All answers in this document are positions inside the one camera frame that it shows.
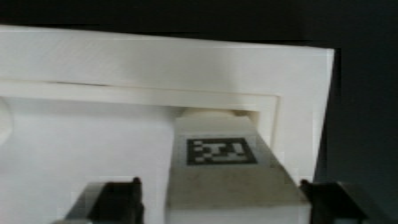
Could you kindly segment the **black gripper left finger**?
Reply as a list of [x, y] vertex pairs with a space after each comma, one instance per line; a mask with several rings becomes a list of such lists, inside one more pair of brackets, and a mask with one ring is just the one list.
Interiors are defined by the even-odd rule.
[[90, 183], [55, 224], [143, 224], [140, 178]]

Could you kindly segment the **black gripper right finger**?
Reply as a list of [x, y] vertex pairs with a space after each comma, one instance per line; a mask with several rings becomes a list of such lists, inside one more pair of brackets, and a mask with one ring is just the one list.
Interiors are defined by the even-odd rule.
[[357, 185], [301, 180], [300, 190], [310, 202], [309, 224], [398, 224]]

